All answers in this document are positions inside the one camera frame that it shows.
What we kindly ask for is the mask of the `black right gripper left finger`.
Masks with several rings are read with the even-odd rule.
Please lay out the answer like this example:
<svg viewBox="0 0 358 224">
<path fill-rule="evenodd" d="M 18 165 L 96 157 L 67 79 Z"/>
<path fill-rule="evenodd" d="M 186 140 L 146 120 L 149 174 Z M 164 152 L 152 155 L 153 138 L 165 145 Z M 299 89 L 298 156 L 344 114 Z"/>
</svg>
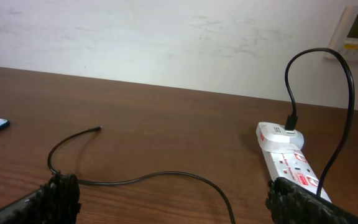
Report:
<svg viewBox="0 0 358 224">
<path fill-rule="evenodd" d="M 38 190 L 0 208 L 0 224 L 75 224 L 79 199 L 76 175 L 55 174 Z"/>
</svg>

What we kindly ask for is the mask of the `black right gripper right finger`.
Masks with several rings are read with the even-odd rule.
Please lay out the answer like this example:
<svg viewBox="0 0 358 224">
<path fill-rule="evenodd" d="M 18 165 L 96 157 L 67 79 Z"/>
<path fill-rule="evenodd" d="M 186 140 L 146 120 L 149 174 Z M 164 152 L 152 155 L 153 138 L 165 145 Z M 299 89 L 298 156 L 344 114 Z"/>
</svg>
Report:
<svg viewBox="0 0 358 224">
<path fill-rule="evenodd" d="M 358 217 L 279 177 L 268 183 L 265 205 L 277 224 L 358 224 Z"/>
</svg>

